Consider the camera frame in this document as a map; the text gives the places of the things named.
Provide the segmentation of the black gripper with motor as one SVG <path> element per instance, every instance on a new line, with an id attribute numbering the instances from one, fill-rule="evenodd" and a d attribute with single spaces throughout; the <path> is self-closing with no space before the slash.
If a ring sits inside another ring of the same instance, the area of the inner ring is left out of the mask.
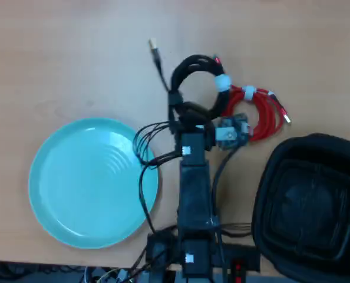
<path id="1" fill-rule="evenodd" d="M 180 135 L 182 166 L 204 166 L 206 164 L 205 152 L 211 151 L 216 145 L 215 127 L 205 126 L 211 124 L 210 111 L 190 101 L 180 105 L 180 115 L 176 111 L 170 111 L 170 133 L 172 135 L 175 135 L 182 125 L 191 127 Z"/>

